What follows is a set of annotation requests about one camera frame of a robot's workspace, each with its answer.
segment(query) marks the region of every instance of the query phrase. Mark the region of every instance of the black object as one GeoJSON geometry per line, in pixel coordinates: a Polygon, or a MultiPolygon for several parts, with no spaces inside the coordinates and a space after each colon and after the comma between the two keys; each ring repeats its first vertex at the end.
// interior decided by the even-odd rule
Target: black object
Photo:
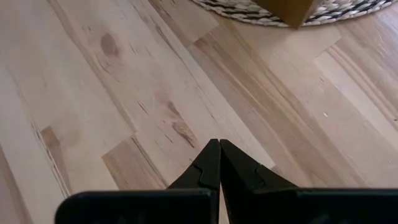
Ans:
{"type": "Polygon", "coordinates": [[[303,189],[217,139],[168,189],[80,193],[59,206],[55,223],[215,224],[220,177],[231,224],[398,223],[398,190],[303,189]]]}

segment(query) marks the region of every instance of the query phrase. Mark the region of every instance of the light wood flooring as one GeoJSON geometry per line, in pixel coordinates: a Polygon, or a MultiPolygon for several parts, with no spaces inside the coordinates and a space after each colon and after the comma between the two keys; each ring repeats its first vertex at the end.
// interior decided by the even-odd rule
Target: light wood flooring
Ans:
{"type": "Polygon", "coordinates": [[[398,187],[397,120],[398,4],[292,30],[189,0],[0,0],[3,224],[165,188],[211,138],[299,186],[398,187]]]}

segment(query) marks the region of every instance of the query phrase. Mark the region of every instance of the black and white rug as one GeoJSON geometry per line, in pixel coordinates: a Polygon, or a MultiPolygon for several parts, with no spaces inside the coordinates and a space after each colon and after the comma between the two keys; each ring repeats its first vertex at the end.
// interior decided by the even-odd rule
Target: black and white rug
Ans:
{"type": "MultiPolygon", "coordinates": [[[[282,20],[272,15],[251,0],[192,0],[207,10],[263,26],[287,27],[282,20]]],[[[313,26],[351,19],[376,12],[397,0],[325,0],[305,21],[304,26],[313,26]]]]}

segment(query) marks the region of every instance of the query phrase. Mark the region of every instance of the wood knot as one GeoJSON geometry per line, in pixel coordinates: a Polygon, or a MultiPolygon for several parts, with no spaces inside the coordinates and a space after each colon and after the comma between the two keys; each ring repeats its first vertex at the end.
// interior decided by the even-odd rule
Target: wood knot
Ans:
{"type": "Polygon", "coordinates": [[[118,56],[119,54],[118,46],[116,45],[116,41],[111,34],[105,34],[102,36],[101,48],[106,56],[118,56]]]}
{"type": "Polygon", "coordinates": [[[173,122],[173,129],[179,136],[181,136],[186,142],[192,147],[195,148],[195,136],[193,135],[191,129],[184,121],[173,122]]]}

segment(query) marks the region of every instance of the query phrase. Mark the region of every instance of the woven jute rug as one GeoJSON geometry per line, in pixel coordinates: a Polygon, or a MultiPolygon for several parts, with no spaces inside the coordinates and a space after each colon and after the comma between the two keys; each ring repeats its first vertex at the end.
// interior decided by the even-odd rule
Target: woven jute rug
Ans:
{"type": "MultiPolygon", "coordinates": [[[[263,26],[287,27],[282,20],[272,15],[251,0],[192,0],[207,10],[243,22],[263,26]]],[[[325,0],[305,21],[304,26],[326,24],[376,12],[397,0],[325,0]]]]}

